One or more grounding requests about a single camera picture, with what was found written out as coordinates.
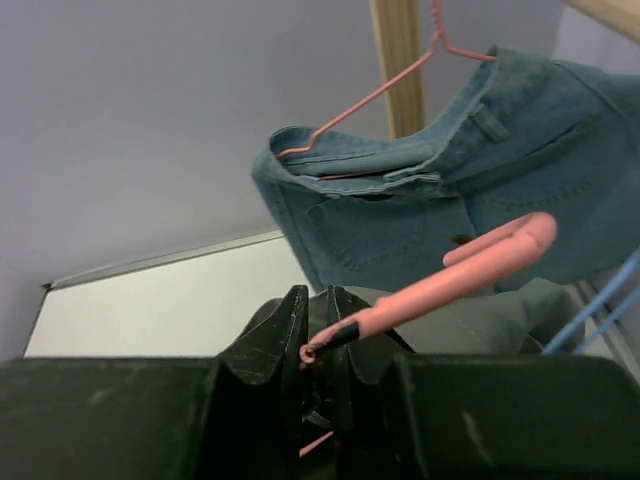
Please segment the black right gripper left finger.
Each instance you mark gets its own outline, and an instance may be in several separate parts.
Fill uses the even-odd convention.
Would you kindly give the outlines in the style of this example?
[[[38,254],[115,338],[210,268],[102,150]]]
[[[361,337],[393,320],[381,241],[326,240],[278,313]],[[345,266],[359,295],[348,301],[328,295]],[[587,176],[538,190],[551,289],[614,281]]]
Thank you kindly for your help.
[[[294,479],[308,290],[212,358],[1,366],[5,479]]]

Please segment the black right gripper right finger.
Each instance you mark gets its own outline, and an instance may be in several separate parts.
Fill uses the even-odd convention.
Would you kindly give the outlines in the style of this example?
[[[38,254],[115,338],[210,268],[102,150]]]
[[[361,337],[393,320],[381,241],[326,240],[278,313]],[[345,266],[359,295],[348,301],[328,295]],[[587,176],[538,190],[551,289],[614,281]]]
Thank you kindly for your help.
[[[338,478],[638,477],[639,386],[615,361],[419,354],[380,336],[326,357]]]

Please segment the grey pleated skirt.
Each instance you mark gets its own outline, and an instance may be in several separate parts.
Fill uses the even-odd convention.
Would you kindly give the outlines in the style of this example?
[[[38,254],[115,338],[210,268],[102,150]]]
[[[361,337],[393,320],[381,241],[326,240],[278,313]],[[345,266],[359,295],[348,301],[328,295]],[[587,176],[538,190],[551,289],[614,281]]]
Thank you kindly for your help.
[[[578,312],[566,287],[535,278],[515,291],[458,300],[379,338],[419,354],[534,354]]]

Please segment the pink wire hanger front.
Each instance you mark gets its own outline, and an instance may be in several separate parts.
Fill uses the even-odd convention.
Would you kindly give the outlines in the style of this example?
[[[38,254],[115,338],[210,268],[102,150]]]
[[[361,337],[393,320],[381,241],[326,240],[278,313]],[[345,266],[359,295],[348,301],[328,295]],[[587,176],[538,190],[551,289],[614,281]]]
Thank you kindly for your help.
[[[553,244],[557,222],[533,212],[450,251],[444,269],[321,330],[300,347],[303,369],[343,345],[374,337],[500,282],[538,262]]]

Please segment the pink wire hanger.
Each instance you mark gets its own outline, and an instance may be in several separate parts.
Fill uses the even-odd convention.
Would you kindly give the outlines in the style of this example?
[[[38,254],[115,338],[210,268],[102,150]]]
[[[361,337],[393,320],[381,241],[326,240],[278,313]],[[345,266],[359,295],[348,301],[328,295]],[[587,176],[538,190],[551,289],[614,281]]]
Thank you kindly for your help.
[[[315,147],[317,141],[320,139],[322,135],[332,130],[339,123],[346,120],[351,115],[355,114],[368,104],[370,104],[373,100],[377,99],[381,95],[385,94],[388,90],[394,87],[396,84],[407,78],[409,75],[413,74],[416,70],[421,68],[424,64],[428,63],[437,53],[439,49],[446,51],[454,56],[468,58],[472,60],[477,60],[485,63],[495,63],[497,58],[495,56],[482,54],[479,52],[474,52],[470,50],[465,50],[462,48],[455,47],[449,41],[448,33],[446,31],[446,27],[442,18],[442,5],[441,1],[433,0],[431,2],[431,16],[434,24],[434,32],[431,36],[429,49],[420,56],[417,60],[407,66],[405,69],[400,71],[398,74],[393,76],[391,79],[387,80],[376,90],[369,93],[367,96],[362,98],[360,101],[340,113],[338,116],[315,130],[310,136],[306,146],[299,146],[284,149],[276,155],[278,160],[282,160],[291,155],[298,155],[303,153],[309,153]]]
[[[321,330],[300,347],[303,369],[343,345],[374,337],[500,282],[538,262],[553,244],[557,222],[533,212],[450,251],[444,269]]]

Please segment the blue wire hanger front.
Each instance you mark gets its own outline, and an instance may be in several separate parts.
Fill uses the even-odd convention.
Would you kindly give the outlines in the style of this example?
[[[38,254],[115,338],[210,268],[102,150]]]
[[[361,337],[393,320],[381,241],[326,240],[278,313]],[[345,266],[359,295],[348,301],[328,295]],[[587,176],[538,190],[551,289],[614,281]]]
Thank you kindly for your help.
[[[574,349],[574,355],[586,354],[587,350],[596,341],[605,336],[608,330],[616,325],[618,321],[624,316],[626,311],[631,308],[639,300],[639,287],[635,287],[622,301],[621,303],[609,313],[609,315],[602,320],[596,329],[584,339],[584,341]]]

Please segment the blue wire hanger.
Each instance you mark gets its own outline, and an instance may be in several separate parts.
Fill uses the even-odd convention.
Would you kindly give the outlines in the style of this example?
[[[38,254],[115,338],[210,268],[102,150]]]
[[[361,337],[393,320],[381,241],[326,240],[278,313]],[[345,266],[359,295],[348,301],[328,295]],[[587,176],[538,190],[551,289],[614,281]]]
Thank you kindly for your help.
[[[629,278],[639,270],[639,249],[636,249],[626,262],[620,267],[609,282],[601,289],[593,299],[568,322],[543,348],[542,355],[557,353],[566,341],[583,327],[586,321],[592,318],[605,304],[624,286]]]
[[[574,355],[586,354],[587,350],[596,341],[605,336],[608,330],[616,325],[618,321],[624,316],[626,311],[631,308],[639,300],[639,287],[635,287],[622,301],[621,303],[609,313],[609,315],[602,320],[596,329],[584,339],[584,341],[574,349]]]

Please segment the blue denim skirt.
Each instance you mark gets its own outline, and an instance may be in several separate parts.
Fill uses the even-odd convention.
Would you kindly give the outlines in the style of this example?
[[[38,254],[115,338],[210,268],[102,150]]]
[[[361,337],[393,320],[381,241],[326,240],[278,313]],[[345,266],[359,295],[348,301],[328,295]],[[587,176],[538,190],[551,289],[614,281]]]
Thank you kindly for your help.
[[[557,221],[543,258],[502,282],[570,284],[639,244],[639,79],[495,46],[428,127],[394,141],[275,132],[255,185],[311,285],[396,291],[446,253],[531,212]]]

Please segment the wooden clothes rack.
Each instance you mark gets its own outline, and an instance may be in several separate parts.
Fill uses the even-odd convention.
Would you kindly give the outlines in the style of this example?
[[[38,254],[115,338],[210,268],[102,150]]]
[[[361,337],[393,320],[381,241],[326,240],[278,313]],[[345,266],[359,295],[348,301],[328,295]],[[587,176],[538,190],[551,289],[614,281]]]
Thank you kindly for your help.
[[[440,1],[430,3],[433,31],[421,45],[417,1],[372,1],[370,13],[392,138],[405,137],[426,124],[419,68],[439,51],[478,60],[476,52],[451,44]],[[555,32],[552,55],[614,70],[639,69],[637,1],[567,1]]]

